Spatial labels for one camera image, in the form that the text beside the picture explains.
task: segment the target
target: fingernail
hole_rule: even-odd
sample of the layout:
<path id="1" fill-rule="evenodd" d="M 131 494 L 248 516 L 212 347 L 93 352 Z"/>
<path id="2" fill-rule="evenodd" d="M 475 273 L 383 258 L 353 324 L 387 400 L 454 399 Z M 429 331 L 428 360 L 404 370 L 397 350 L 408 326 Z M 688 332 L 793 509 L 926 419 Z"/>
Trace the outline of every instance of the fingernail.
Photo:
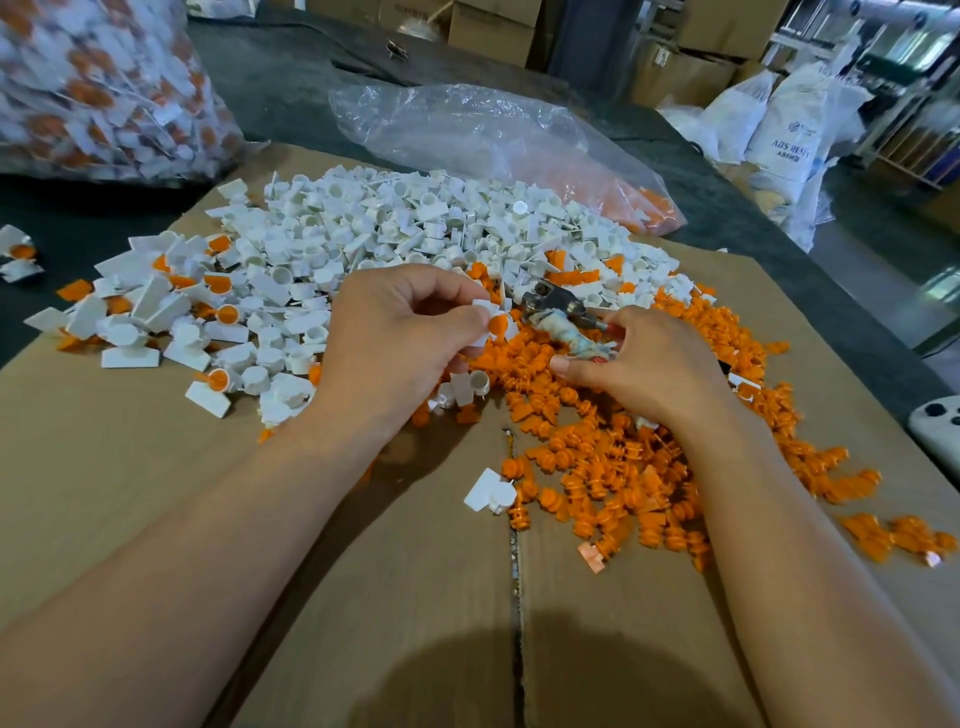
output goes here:
<path id="1" fill-rule="evenodd" d="M 567 372 L 570 371 L 570 357 L 569 356 L 553 356 L 550 358 L 550 369 L 564 376 Z"/>

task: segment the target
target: forearm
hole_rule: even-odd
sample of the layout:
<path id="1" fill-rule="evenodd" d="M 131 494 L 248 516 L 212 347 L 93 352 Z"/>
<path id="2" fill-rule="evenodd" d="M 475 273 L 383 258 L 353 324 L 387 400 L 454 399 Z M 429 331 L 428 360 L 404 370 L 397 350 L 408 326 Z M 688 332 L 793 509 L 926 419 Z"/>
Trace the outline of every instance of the forearm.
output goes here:
<path id="1" fill-rule="evenodd" d="M 199 725 L 379 445 L 315 402 L 0 637 L 4 726 Z"/>
<path id="2" fill-rule="evenodd" d="M 766 425 L 736 402 L 682 436 L 737 635 L 773 724 L 958 725 L 955 688 Z"/>

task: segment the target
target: table surface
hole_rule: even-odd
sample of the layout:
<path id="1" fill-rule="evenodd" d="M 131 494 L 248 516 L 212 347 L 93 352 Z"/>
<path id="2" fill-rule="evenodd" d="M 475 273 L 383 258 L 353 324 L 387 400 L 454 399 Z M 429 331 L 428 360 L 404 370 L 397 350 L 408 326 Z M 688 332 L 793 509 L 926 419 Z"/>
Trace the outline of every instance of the table surface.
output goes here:
<path id="1" fill-rule="evenodd" d="M 189 32 L 214 87 L 248 138 L 298 144 L 383 166 L 391 165 L 337 130 L 326 101 L 331 88 L 476 83 L 569 106 L 660 173 L 688 221 L 672 239 L 753 257 L 900 422 L 920 404 L 950 394 L 916 354 L 650 109 L 585 99 L 556 79 L 407 36 L 394 35 L 409 51 L 410 61 L 391 61 L 382 31 L 301 12 L 263 8 L 253 25 L 191 22 Z M 127 248 L 128 236 L 165 229 L 207 189 L 0 176 L 0 224 L 11 223 L 30 234 L 48 271 L 37 281 L 0 284 L 0 365 L 35 336 L 22 320 L 43 306 L 61 304 L 54 294 L 59 286 L 89 278 L 94 263 Z"/>

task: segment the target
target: white device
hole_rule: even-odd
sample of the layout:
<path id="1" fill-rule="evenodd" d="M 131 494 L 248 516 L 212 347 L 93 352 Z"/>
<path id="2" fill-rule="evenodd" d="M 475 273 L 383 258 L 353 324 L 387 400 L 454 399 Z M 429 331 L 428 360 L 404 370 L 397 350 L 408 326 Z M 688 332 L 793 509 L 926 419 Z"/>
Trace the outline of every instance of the white device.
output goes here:
<path id="1" fill-rule="evenodd" d="M 960 395 L 917 407 L 906 426 L 953 479 L 960 481 Z"/>

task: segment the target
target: pile of plastic parts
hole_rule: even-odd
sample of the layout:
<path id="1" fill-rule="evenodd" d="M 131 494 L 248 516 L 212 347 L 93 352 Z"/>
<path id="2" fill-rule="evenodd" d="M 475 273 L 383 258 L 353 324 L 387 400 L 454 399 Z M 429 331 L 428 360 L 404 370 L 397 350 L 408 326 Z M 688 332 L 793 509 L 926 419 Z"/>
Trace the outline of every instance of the pile of plastic parts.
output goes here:
<path id="1" fill-rule="evenodd" d="M 262 202 L 241 180 L 218 190 L 228 204 L 206 214 L 223 232 L 132 237 L 130 250 L 95 266 L 99 278 L 59 291 L 69 308 L 47 308 L 26 323 L 60 336 L 61 351 L 99 351 L 105 368 L 155 367 L 161 355 L 191 368 L 198 380 L 186 396 L 217 417 L 227 414 L 230 396 L 257 396 L 263 440 L 314 395 L 329 300 L 345 275 L 402 263 L 459 271 L 490 293 L 489 302 L 477 302 L 491 311 L 490 332 L 476 342 L 484 351 L 472 371 L 438 383 L 412 425 L 453 407 L 458 423 L 477 423 L 475 398 L 492 387 L 505 391 L 519 429 L 542 446 L 505 463 L 507 481 L 486 473 L 468 504 L 507 509 L 522 530 L 530 524 L 526 504 L 537 499 L 572 521 L 578 536 L 596 537 L 595 551 L 584 549 L 592 568 L 622 548 L 635 525 L 642 544 L 687 551 L 698 569 L 709 563 L 709 539 L 694 474 L 670 433 L 615 402 L 608 412 L 593 393 L 551 374 L 550 357 L 568 349 L 514 308 L 540 279 L 600 308 L 654 306 L 696 327 L 731 365 L 736 395 L 768 423 L 813 496 L 841 503 L 870 495 L 880 480 L 873 471 L 830 477 L 846 451 L 818 451 L 797 438 L 789 386 L 763 385 L 768 354 L 785 352 L 785 344 L 764 349 L 666 251 L 635 242 L 578 203 L 562 205 L 550 190 L 342 166 L 319 180 L 274 174 Z M 580 421 L 560 425 L 562 407 Z M 534 464 L 564 473 L 564 491 L 538 486 Z"/>

